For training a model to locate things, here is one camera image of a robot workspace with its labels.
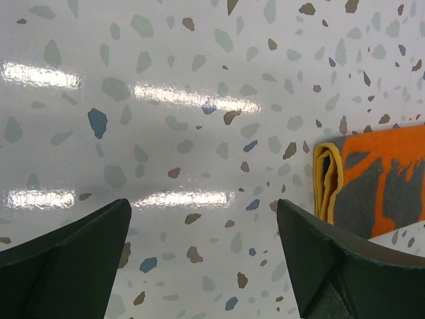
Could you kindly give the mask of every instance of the terrazzo surface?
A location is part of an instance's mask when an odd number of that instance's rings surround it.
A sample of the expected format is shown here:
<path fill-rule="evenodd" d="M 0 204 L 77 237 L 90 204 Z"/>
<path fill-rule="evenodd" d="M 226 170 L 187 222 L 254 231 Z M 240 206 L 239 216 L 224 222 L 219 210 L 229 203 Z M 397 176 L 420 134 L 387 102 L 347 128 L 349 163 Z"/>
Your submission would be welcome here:
<path fill-rule="evenodd" d="M 276 200 L 313 211 L 316 143 L 425 121 L 423 1 L 229 2 L 0 11 L 0 249 L 128 198 L 106 318 L 299 318 Z"/>

